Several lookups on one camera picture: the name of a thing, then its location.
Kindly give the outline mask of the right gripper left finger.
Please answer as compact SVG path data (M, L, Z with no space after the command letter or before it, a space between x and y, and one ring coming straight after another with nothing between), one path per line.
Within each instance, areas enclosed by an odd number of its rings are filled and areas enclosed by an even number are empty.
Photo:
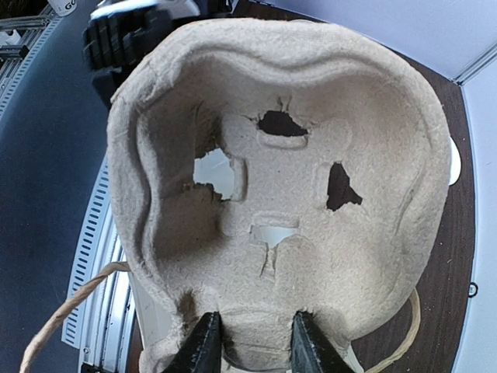
M219 373L221 358L221 316L218 312L207 312L165 368L165 373Z

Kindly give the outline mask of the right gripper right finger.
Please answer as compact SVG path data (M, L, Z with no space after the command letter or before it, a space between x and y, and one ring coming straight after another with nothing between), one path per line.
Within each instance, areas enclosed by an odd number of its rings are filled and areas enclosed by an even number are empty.
M293 373L346 373L352 368L341 358L313 315L297 312L292 324L290 368Z

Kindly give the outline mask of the cream paper bag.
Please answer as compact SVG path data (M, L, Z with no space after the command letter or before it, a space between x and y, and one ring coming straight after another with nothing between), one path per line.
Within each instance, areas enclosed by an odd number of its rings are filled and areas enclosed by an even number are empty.
M111 274L115 272L129 272L130 268L127 262L117 261L111 262L104 266L101 271L92 278L88 283L82 285L76 292L73 298L65 301L46 321L40 331L32 338L23 353L23 359L20 363L19 372L29 372L36 356L42 351L47 341L51 338L54 332L59 328L63 321L75 310L91 293ZM404 341L395 350L395 352L381 362L368 369L367 372L382 372L385 368L398 361L413 344L421 323L421 309L419 294L416 289L413 290L409 297L412 308L411 326L406 334Z

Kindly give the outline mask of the cardboard cup carrier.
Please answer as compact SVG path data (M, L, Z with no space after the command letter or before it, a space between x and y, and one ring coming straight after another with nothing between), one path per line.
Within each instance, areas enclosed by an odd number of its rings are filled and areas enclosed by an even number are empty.
M431 85L345 27L211 19L179 27L112 99L113 218L136 281L172 317L158 372L219 312L224 359L290 368L310 312L346 365L408 301L450 180Z

